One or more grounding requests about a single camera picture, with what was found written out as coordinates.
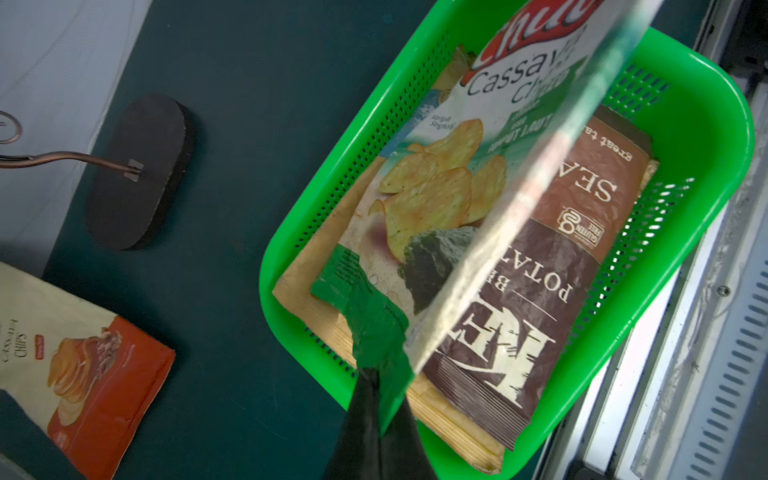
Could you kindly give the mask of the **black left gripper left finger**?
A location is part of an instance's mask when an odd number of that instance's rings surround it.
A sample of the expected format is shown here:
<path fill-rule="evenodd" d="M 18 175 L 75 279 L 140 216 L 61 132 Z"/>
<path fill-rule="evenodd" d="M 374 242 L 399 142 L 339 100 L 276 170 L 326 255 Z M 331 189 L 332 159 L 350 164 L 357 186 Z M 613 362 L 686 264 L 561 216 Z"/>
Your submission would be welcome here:
<path fill-rule="evenodd" d="M 378 371 L 362 368 L 358 371 L 345 421 L 322 479 L 381 478 Z"/>

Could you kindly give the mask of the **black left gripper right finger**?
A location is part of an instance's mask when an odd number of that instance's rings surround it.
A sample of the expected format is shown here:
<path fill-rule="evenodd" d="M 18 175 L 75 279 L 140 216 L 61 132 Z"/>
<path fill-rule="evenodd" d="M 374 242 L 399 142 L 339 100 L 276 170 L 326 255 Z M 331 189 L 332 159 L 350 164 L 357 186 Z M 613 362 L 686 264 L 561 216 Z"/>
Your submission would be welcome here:
<path fill-rule="evenodd" d="M 426 455 L 417 422 L 404 399 L 380 439 L 380 472 L 384 480 L 437 480 Z"/>

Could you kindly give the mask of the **blue Sea Salt chips bag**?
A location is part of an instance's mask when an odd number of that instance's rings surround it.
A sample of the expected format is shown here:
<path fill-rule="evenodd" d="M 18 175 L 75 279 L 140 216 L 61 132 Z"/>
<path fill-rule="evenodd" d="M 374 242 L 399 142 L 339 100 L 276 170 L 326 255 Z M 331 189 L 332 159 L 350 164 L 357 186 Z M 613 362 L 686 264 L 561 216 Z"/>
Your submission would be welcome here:
<path fill-rule="evenodd" d="M 270 241 L 260 274 L 262 308 L 272 332 L 342 407 L 349 405 L 355 385 L 352 335 L 338 310 L 315 298 L 310 288 L 383 162 L 378 157 L 368 167 L 356 162 L 322 168 Z M 438 477 L 490 479 L 519 473 L 658 295 L 654 280 L 642 277 L 647 271 L 641 259 L 613 259 L 603 266 L 578 322 L 581 328 L 514 452 L 418 375 L 407 400 Z"/>

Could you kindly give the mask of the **brown Kettle chips bag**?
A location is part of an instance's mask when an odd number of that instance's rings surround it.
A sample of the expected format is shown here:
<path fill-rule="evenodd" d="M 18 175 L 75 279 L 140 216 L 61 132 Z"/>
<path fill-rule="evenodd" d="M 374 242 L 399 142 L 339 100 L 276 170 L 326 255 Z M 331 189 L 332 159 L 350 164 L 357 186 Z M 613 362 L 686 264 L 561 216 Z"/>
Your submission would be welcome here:
<path fill-rule="evenodd" d="M 653 171 L 651 137 L 607 107 L 424 368 L 507 449 L 530 424 L 589 290 Z"/>

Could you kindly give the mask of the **green seaweed snack bag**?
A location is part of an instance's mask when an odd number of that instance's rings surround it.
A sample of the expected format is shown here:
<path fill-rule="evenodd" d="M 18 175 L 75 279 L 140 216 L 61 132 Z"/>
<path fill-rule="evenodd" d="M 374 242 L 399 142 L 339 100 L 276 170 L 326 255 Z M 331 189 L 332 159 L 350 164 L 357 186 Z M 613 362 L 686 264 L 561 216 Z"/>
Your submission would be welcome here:
<path fill-rule="evenodd" d="M 530 219 L 658 10 L 530 1 L 394 142 L 311 291 L 379 377 L 379 424 Z"/>

